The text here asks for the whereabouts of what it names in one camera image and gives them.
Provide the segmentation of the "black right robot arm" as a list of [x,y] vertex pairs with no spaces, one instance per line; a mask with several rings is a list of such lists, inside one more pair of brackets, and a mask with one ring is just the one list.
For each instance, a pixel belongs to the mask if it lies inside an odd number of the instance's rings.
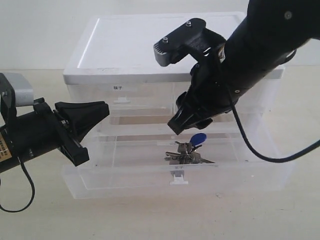
[[319,36],[317,0],[251,0],[245,18],[228,38],[208,29],[200,18],[193,18],[190,26],[179,26],[169,33],[163,49],[171,55],[170,63],[191,55],[196,64],[168,126],[177,135],[206,128],[298,48]]

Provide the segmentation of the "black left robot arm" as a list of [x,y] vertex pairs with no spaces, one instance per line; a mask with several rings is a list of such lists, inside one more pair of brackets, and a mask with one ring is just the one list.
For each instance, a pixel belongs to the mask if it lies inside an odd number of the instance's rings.
[[110,114],[104,101],[57,102],[51,109],[43,98],[33,111],[7,114],[0,128],[0,171],[3,173],[58,149],[74,166],[89,161],[89,151],[81,145],[85,136]]

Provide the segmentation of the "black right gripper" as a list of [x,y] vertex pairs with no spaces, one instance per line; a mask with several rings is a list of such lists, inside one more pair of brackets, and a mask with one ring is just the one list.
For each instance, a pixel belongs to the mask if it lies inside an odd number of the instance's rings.
[[212,117],[232,109],[242,94],[242,47],[221,44],[210,49],[190,75],[190,86],[176,100],[178,111],[167,123],[176,135],[188,129],[203,130]]

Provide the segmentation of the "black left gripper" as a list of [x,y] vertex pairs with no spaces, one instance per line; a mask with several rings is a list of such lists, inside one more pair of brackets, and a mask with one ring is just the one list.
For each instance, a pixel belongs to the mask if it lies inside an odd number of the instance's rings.
[[78,167],[89,161],[89,151],[81,141],[89,131],[110,115],[109,105],[104,101],[57,102],[52,110],[45,99],[33,102],[33,110],[44,120],[53,133],[49,140],[71,163]]

